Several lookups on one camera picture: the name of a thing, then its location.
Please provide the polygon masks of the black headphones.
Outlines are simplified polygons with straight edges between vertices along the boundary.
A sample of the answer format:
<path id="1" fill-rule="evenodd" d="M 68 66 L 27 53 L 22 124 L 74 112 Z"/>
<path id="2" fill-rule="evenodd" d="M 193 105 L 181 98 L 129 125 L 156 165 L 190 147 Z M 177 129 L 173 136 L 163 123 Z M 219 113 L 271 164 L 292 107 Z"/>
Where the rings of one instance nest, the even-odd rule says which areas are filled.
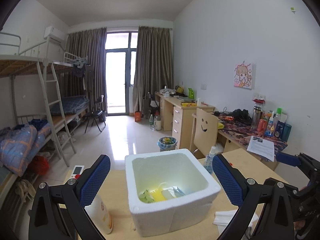
<path id="1" fill-rule="evenodd" d="M 236 109 L 231 113 L 231 116 L 234 118 L 235 121 L 238 121 L 244 125 L 251 125 L 252 118 L 249 115 L 248 110 L 246 109 Z"/>

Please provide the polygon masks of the white air conditioner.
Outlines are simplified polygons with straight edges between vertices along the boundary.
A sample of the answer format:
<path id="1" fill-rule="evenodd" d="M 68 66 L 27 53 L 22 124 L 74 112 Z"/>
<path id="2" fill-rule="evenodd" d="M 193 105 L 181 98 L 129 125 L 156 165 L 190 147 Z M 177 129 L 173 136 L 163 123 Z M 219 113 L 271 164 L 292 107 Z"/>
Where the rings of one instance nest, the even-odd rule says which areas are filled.
<path id="1" fill-rule="evenodd" d="M 44 31 L 44 39 L 47 38 L 52 38 L 57 42 L 64 42 L 66 34 L 53 26 L 49 26 Z"/>

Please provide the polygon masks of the blue spray bottle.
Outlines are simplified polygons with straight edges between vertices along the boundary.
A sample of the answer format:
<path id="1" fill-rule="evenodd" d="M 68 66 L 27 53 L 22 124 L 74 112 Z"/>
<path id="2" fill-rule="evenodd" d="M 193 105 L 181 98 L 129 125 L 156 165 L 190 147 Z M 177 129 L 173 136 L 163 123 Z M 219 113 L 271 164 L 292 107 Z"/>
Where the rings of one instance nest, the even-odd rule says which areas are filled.
<path id="1" fill-rule="evenodd" d="M 210 173 L 213 173 L 213 158 L 216 155 L 216 147 L 212 146 L 210 152 L 206 155 L 203 166 Z"/>

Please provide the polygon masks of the metal bunk bed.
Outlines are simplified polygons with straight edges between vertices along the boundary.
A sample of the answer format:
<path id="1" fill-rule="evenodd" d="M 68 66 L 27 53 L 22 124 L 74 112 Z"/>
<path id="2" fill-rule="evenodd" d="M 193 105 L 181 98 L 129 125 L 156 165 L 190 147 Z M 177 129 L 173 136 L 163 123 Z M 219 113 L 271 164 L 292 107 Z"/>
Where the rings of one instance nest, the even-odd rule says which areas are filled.
<path id="1" fill-rule="evenodd" d="M 23 124 L 25 121 L 29 121 L 29 118 L 37 116 L 46 118 L 50 124 L 50 133 L 46 136 L 44 143 L 49 140 L 53 141 L 58 158 L 63 159 L 65 164 L 69 166 L 63 148 L 69 143 L 74 153 L 76 153 L 76 149 L 67 125 L 82 112 L 87 113 L 89 104 L 88 99 L 84 99 L 84 103 L 78 107 L 75 97 L 62 98 L 57 75 L 71 72 L 75 68 L 85 69 L 86 66 L 89 66 L 88 57 L 79 57 L 67 51 L 64 52 L 63 61 L 50 60 L 48 57 L 33 57 L 34 49 L 39 50 L 43 44 L 46 46 L 45 52 L 48 55 L 49 44 L 56 43 L 60 46 L 61 42 L 49 35 L 43 42 L 21 51 L 20 36 L 5 32 L 1 32 L 1 35 L 18 39 L 17 44 L 1 42 L 1 46 L 17 49 L 13 55 L 1 55 L 1 78 L 10 78 L 15 124 Z M 39 76 L 42 99 L 35 102 L 36 96 L 31 96 L 25 103 L 17 103 L 15 77 L 36 74 Z"/>

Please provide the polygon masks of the wooden smiley chair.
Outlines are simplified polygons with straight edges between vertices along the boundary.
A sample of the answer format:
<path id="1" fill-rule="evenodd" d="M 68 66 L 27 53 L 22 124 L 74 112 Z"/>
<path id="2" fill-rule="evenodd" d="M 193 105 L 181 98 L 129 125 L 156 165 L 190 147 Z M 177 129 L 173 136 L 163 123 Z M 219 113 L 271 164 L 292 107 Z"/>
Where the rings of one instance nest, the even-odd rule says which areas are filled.
<path id="1" fill-rule="evenodd" d="M 204 158 L 212 146 L 216 145 L 218 118 L 200 108 L 196 110 L 193 121 L 190 151 L 197 159 Z"/>

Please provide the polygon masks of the blue trash bin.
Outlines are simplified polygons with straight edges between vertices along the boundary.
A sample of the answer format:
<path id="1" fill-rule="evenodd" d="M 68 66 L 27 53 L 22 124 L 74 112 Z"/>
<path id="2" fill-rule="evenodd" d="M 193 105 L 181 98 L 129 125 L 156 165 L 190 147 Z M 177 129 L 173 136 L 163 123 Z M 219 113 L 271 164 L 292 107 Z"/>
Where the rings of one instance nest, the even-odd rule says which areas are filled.
<path id="1" fill-rule="evenodd" d="M 158 140 L 157 145 L 160 151 L 170 151 L 176 148 L 177 140 L 174 137 L 162 137 Z"/>

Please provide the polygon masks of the green plastic snack bag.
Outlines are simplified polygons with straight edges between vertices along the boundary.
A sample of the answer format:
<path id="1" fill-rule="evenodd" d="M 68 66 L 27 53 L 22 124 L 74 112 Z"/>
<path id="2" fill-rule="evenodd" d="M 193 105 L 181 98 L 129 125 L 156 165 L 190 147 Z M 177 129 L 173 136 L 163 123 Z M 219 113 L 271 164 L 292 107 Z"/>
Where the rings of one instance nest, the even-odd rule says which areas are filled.
<path id="1" fill-rule="evenodd" d="M 145 190 L 144 192 L 139 194 L 138 198 L 141 202 L 144 202 L 146 204 L 154 203 L 156 201 L 153 196 L 154 193 L 155 193 L 154 190 L 152 191 Z"/>

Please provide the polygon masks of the blue plaid quilt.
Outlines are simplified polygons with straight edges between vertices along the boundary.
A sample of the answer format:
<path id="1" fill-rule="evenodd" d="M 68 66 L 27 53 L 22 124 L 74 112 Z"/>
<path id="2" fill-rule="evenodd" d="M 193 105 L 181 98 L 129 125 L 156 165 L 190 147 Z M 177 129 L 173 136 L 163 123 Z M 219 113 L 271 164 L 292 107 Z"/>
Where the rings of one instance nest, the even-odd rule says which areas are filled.
<path id="1" fill-rule="evenodd" d="M 21 177 L 50 132 L 49 122 L 41 119 L 1 129 L 1 165 Z"/>

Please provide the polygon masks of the glass balcony door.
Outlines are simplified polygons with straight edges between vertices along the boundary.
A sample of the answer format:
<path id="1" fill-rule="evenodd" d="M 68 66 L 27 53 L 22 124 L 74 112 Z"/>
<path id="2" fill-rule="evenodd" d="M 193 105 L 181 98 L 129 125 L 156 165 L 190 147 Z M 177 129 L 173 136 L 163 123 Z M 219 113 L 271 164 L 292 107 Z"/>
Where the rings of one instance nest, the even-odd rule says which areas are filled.
<path id="1" fill-rule="evenodd" d="M 107 34 L 105 66 L 108 115 L 133 113 L 137 40 L 136 31 Z"/>

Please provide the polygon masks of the white remote control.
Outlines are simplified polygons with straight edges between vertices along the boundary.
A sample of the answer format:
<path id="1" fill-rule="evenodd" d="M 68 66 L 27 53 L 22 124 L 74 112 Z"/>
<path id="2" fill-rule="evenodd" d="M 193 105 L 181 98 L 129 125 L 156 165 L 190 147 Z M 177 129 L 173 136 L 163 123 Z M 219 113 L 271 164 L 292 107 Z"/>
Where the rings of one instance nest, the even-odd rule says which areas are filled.
<path id="1" fill-rule="evenodd" d="M 84 165 L 75 165 L 70 178 L 78 179 L 84 170 Z"/>

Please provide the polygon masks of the steel thermos bottle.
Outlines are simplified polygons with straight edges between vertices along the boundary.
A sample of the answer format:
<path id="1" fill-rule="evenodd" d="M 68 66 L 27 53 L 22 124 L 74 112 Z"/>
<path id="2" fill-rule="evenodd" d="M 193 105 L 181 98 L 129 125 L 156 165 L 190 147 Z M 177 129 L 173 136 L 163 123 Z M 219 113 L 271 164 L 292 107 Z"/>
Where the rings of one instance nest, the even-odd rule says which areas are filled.
<path id="1" fill-rule="evenodd" d="M 260 120 L 260 115 L 261 115 L 261 107 L 258 105 L 255 105 L 253 108 L 251 129 L 257 129 L 259 120 Z"/>

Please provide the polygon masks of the teal box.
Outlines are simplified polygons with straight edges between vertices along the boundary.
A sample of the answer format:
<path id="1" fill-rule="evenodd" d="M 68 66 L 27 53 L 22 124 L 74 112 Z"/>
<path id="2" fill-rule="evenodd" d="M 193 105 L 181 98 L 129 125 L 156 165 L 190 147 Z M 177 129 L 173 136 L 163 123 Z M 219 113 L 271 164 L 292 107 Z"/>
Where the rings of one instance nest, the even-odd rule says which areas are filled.
<path id="1" fill-rule="evenodd" d="M 283 128 L 283 132 L 281 135 L 281 140 L 287 142 L 291 133 L 292 126 L 290 124 L 285 124 Z"/>

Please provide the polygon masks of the anime girl wall picture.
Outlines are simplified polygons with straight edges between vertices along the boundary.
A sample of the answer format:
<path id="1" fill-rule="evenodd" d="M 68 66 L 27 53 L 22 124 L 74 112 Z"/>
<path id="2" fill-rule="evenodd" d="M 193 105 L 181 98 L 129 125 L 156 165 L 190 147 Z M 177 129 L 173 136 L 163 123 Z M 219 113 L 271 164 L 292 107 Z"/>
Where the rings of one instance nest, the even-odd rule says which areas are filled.
<path id="1" fill-rule="evenodd" d="M 234 87 L 252 89 L 253 69 L 251 64 L 239 64 L 234 70 Z"/>

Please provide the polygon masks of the patterned desk mat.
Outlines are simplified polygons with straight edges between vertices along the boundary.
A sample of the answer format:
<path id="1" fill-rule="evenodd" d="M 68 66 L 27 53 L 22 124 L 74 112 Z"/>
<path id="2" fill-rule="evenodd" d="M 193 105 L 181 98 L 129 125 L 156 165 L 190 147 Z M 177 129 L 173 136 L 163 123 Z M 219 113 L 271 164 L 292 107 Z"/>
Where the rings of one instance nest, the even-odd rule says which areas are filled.
<path id="1" fill-rule="evenodd" d="M 237 148 L 246 150 L 252 135 L 274 142 L 275 153 L 287 148 L 287 142 L 283 142 L 276 137 L 265 137 L 263 131 L 258 132 L 257 129 L 251 129 L 251 125 L 247 126 L 235 121 L 231 113 L 221 113 L 218 119 L 224 127 L 218 129 L 217 142 L 220 143 L 226 151 Z"/>

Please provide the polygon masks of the white towel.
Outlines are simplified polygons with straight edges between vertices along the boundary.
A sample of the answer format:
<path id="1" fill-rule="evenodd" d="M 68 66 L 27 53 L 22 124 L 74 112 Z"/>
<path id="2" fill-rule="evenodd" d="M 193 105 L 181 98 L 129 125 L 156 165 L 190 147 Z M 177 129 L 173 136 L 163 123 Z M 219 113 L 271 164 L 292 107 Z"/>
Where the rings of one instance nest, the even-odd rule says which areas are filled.
<path id="1" fill-rule="evenodd" d="M 217 226 L 219 234 L 221 234 L 227 225 L 230 223 L 234 215 L 236 214 L 237 210 L 231 210 L 231 211 L 216 211 L 215 218 L 213 221 L 213 224 Z M 253 229 L 253 223 L 258 220 L 258 216 L 255 213 L 251 219 L 251 222 L 245 232 L 245 239 L 251 238 L 252 229 Z"/>

